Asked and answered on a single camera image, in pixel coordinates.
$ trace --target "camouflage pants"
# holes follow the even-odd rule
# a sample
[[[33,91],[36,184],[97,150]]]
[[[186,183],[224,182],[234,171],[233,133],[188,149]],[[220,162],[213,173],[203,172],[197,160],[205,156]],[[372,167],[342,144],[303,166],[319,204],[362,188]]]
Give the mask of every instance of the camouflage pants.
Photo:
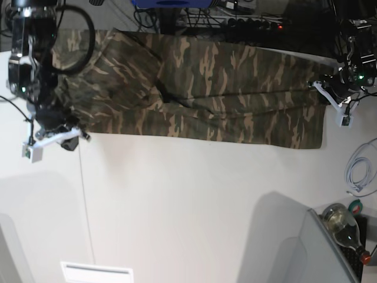
[[[56,66],[75,63],[87,36],[60,31]],[[97,31],[91,62],[81,74],[62,77],[57,94],[95,133],[315,149],[322,144],[325,106],[306,82],[331,72],[244,45]]]

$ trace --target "white label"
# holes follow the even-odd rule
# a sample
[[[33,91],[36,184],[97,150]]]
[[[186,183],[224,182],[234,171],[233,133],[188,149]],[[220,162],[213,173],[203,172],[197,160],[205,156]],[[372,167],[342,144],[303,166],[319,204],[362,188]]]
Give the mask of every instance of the white label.
[[[134,283],[133,270],[108,266],[61,263],[68,283]]]
[[[234,3],[226,2],[226,8],[234,10]]]

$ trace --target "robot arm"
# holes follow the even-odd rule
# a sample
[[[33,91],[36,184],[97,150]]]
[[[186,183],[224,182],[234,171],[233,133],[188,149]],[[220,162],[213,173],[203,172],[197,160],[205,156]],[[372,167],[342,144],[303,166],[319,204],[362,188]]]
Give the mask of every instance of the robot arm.
[[[22,155],[31,162],[42,159],[43,147],[57,142],[73,151],[78,138],[90,136],[79,126],[80,120],[55,95],[58,74],[74,75],[89,62],[95,45],[94,25],[89,15],[80,8],[63,5],[58,0],[12,0],[17,11],[12,25],[12,51],[8,65],[8,85],[11,93],[27,102],[30,112],[29,138]],[[57,11],[70,10],[82,15],[90,30],[90,44],[86,56],[67,70],[52,65],[52,48],[57,39]],[[34,121],[41,126],[35,134]]]
[[[347,53],[338,59],[344,66],[336,75],[323,76],[312,86],[336,109],[336,123],[350,127],[352,112],[360,101],[351,100],[351,96],[369,96],[365,87],[374,86],[377,77],[372,25],[366,20],[376,14],[376,1],[333,0],[332,5],[339,22],[340,36],[347,46]]]

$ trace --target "red bottle cap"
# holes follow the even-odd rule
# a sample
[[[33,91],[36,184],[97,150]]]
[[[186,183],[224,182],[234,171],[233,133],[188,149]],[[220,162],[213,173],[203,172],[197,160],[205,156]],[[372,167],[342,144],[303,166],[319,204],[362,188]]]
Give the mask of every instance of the red bottle cap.
[[[369,252],[365,252],[360,256],[360,261],[364,264],[367,265],[371,261],[372,257],[369,254]]]

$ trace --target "white surface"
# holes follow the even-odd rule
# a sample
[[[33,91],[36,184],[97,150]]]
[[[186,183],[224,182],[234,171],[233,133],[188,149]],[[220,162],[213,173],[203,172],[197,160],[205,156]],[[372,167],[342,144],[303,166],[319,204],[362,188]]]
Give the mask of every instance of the white surface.
[[[5,87],[9,55],[0,53],[0,94],[5,97],[11,96]],[[24,101],[16,103],[25,110]],[[0,213],[13,220],[35,282],[63,283],[61,260],[93,263],[80,156],[53,145],[42,162],[30,164],[21,158],[27,137],[23,119],[0,103]]]
[[[329,108],[320,150],[93,135],[81,156],[96,263],[130,266],[140,283],[239,283],[260,198],[279,192],[315,208],[348,197],[345,165],[376,137],[376,106],[366,98],[351,129]],[[376,196],[363,202],[376,207]]]
[[[134,283],[132,269],[69,262],[61,265],[68,283]]]
[[[253,253],[255,237],[260,247],[271,239],[254,229],[262,197],[279,192],[314,208],[346,198],[344,168],[377,136],[376,106],[363,100],[352,129],[338,128],[329,108],[320,150],[93,134],[80,143],[93,259],[79,151],[55,146],[29,164],[20,158],[26,125],[0,104],[0,179],[17,176],[0,185],[0,212],[13,218],[36,282],[62,282],[59,261],[130,267],[137,283],[242,283],[258,262],[263,279],[273,259],[261,264]],[[376,207],[376,196],[363,202]]]

